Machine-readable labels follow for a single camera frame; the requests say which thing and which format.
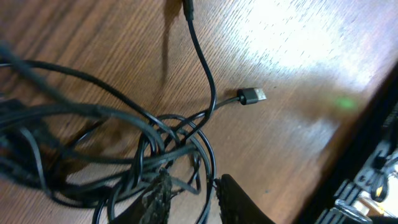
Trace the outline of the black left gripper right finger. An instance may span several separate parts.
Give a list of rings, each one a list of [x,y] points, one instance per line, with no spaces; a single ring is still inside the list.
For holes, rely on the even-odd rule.
[[[274,224],[229,174],[215,180],[222,224]]]

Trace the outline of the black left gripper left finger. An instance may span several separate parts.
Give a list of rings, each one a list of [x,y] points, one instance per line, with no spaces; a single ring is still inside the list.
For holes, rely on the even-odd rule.
[[[163,169],[150,186],[111,224],[168,223],[171,206],[172,180]]]

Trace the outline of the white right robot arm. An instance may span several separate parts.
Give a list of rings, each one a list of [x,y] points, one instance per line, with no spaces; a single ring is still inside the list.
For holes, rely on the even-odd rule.
[[[366,192],[383,202],[397,164],[397,67],[389,72],[355,127],[342,155],[294,223],[397,223],[396,218],[362,214],[354,203]]]

